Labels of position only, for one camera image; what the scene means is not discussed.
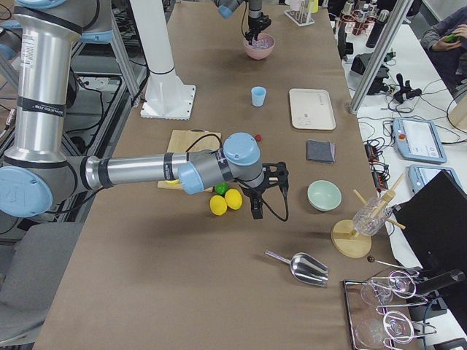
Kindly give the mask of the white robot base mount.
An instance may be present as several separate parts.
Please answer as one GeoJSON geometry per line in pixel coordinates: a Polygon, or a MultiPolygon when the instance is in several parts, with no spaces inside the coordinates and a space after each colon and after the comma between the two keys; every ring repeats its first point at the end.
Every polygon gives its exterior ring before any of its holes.
{"type": "Polygon", "coordinates": [[[189,120],[196,87],[177,76],[163,3],[133,0],[131,9],[150,72],[141,116],[189,120]]]}

